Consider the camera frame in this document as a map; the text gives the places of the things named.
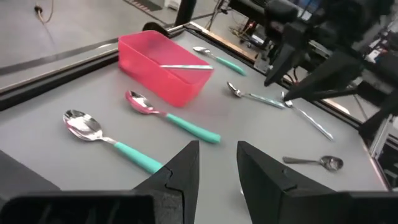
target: spoon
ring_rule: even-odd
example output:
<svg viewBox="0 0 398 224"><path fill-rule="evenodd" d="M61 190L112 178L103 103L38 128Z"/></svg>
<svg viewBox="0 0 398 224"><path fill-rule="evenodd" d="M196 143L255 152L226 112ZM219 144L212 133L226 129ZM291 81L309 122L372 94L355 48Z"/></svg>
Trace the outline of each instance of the spoon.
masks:
<svg viewBox="0 0 398 224"><path fill-rule="evenodd" d="M228 61L228 60L225 60L225 59L223 59L223 58L221 58L221 57L216 57L216 56L214 56L214 55L210 52L209 49L207 49L207 48L205 48L205 47L193 47L193 49L194 49L195 51L197 51L197 52L203 54L203 55L207 55L207 56L211 57L212 59L215 59L217 62L222 63L223 65L225 65L225 66L227 66L228 68L234 70L235 72L238 72L239 74L246 76L246 73L244 72L244 70L243 70L241 67L239 67L239 66L235 65L234 63L232 63L232 62L230 62L230 61Z"/></svg>
<svg viewBox="0 0 398 224"><path fill-rule="evenodd" d="M198 70L212 70L211 65L161 65L162 68L181 68L181 69L198 69Z"/></svg>
<svg viewBox="0 0 398 224"><path fill-rule="evenodd" d="M228 85L229 90L231 90L231 92L239 98L242 98L242 97L252 98L254 100L258 100L260 102L266 103L268 105L275 106L276 108L279 108L279 109L286 108L285 105L279 101L264 98L262 96L258 96L258 95L252 94L252 93L243 93L239 89L235 88L232 85L232 83L226 82L226 84Z"/></svg>
<svg viewBox="0 0 398 224"><path fill-rule="evenodd" d="M207 131L170 113L155 110L155 108L149 103L147 98L145 98L141 94L135 93L133 91L127 91L125 97L130 102L130 105L136 111L142 114L158 114L160 116L163 116L174 124L180 126L181 128L189 131L190 133L207 142L219 143L221 141L221 136L219 134Z"/></svg>
<svg viewBox="0 0 398 224"><path fill-rule="evenodd" d="M340 170L344 162L342 159L334 156L323 156L318 161L306 160L306 159L296 159L291 157L283 157L283 162L286 164L317 164L323 166L328 171Z"/></svg>
<svg viewBox="0 0 398 224"><path fill-rule="evenodd" d="M282 92L282 99L285 98L285 93ZM293 102L291 100L286 101L285 105L289 108L294 109L295 111L298 111L301 115L304 116L314 127L316 127L326 138L328 138L331 141L334 141L334 137L327 131L325 128L323 128L320 124L318 124L313 118L311 118L306 112L296 108L293 106Z"/></svg>
<svg viewBox="0 0 398 224"><path fill-rule="evenodd" d="M63 115L63 122L67 125L68 130L76 137L84 141L102 140L110 143L133 162L151 174L154 174L163 167L161 163L142 154L141 152L109 137L104 137L99 122L86 113L77 110L68 110Z"/></svg>

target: pink plastic container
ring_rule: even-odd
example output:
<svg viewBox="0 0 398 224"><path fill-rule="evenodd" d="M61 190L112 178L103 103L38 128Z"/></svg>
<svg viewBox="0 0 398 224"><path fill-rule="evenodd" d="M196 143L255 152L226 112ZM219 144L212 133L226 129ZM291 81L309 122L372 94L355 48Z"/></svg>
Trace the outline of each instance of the pink plastic container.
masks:
<svg viewBox="0 0 398 224"><path fill-rule="evenodd" d="M153 30L119 38L120 68L173 106L182 107L194 99L213 73L160 65L208 63Z"/></svg>

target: gray table surface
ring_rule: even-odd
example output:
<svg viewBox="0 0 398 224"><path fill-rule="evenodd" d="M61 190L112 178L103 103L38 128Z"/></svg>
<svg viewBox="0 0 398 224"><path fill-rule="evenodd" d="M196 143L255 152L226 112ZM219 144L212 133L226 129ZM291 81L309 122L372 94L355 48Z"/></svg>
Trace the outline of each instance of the gray table surface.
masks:
<svg viewBox="0 0 398 224"><path fill-rule="evenodd" d="M82 142L67 131L62 114L81 110L96 118L105 134L148 156L166 163L194 136L156 116L135 113L124 92L134 90L152 104L206 129L219 133L222 142L200 143L200 188L197 223L250 223L243 196L239 193L236 143L247 141L273 158L282 156L317 159L322 155L342 158L344 168L330 173L321 167L291 168L334 190L385 190L356 130L305 100L295 100L331 132L330 142L290 109L279 110L231 95L230 81L242 90L279 97L279 85L264 88L264 77L214 46L191 34L175 41L186 49L210 48L247 72L242 77L210 58L215 68L202 92L184 108L174 108L112 64L60 86L0 114L0 149L63 190L131 189L148 178L103 142Z"/></svg>

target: spoon with teal handle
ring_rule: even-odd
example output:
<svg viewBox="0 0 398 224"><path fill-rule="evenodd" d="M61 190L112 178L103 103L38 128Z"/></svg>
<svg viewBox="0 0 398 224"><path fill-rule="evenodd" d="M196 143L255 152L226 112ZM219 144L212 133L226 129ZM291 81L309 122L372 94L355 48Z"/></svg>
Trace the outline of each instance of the spoon with teal handle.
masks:
<svg viewBox="0 0 398 224"><path fill-rule="evenodd" d="M67 125L67 128L71 133L84 141L101 140L112 144L116 149L150 174L156 173L163 167L161 163L131 148L130 146L103 136L103 131L99 122L86 113L77 110L68 110L63 115L63 122Z"/></svg>
<svg viewBox="0 0 398 224"><path fill-rule="evenodd" d="M130 105L136 111L142 114L157 114L159 116L165 117L167 120L189 131L190 133L194 134L196 137L204 141L210 143L219 143L221 141L221 136L219 134L212 133L211 131L200 128L170 113L155 110L155 108L149 103L148 99L142 96L141 94L138 94L133 91L127 91L125 97L130 103Z"/></svg>
<svg viewBox="0 0 398 224"><path fill-rule="evenodd" d="M235 65L234 63L232 63L232 62L230 62L230 61L228 61L228 60L225 60L225 59L223 59L223 58L221 58L221 57L216 57L216 56L214 56L214 55L210 52L209 49L207 49L207 48L205 48L205 47L193 47L193 49L194 49L195 51L197 51L197 52L203 54L203 55L207 55L207 56L209 56L209 57L215 59L217 62L222 63L223 65L225 65L225 66L227 66L228 68L234 70L235 72L238 72L239 74L246 76L246 72L244 72L244 70L243 70L241 67L239 67L239 66Z"/></svg>

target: teal handle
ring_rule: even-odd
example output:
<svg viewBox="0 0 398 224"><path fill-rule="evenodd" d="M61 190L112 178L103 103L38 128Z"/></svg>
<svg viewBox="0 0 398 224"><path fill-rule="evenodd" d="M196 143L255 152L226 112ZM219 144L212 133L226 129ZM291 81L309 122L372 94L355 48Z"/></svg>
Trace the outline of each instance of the teal handle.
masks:
<svg viewBox="0 0 398 224"><path fill-rule="evenodd" d="M151 174L156 173L163 165L156 160L142 154L141 152L127 146L121 142L117 142L113 145L115 148L119 149L124 155L128 156L133 162L135 162L140 167L144 168Z"/></svg>
<svg viewBox="0 0 398 224"><path fill-rule="evenodd" d="M211 143L219 143L221 141L221 136L216 133L212 133L211 131L207 131L203 128L199 128L198 126L189 123L188 121L185 121L182 118L179 118L178 116L174 116L172 114L167 114L166 118L169 121L172 121L176 125L180 126L181 128L189 131L190 133L194 134L195 136L201 138L202 140L205 140L207 142Z"/></svg>
<svg viewBox="0 0 398 224"><path fill-rule="evenodd" d="M234 70L235 72L238 72L239 74L246 76L246 72L244 72L244 70L241 67L235 65L234 63L227 61L220 57L216 57L216 60L217 60L217 62L222 63L223 65L226 65L228 68Z"/></svg>

